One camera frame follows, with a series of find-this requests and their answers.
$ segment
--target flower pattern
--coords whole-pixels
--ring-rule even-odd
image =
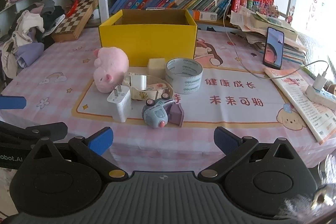
[[[40,109],[43,109],[44,106],[49,105],[49,101],[48,101],[49,97],[45,98],[45,99],[41,99],[40,102],[37,104],[36,107],[39,107]]]

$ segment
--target chessboard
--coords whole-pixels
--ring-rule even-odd
[[[75,12],[70,17],[65,18],[53,32],[52,38],[54,41],[77,40],[97,6],[98,0],[80,0]]]

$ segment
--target pile of clothes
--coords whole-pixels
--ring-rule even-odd
[[[61,6],[53,0],[34,3],[20,11],[8,31],[2,48],[2,68],[13,79],[18,65],[26,68],[33,64],[44,51],[43,39],[50,35],[65,18]]]

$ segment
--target metal screw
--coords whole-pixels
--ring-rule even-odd
[[[125,175],[126,175],[125,171],[120,169],[111,170],[109,172],[109,176],[112,178],[122,178]]]
[[[206,178],[214,178],[218,175],[217,171],[212,169],[206,169],[201,172],[201,175]]]

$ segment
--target yellow cardboard box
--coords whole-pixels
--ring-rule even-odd
[[[102,47],[118,47],[132,67],[150,58],[194,58],[197,24],[187,10],[120,10],[99,26]]]

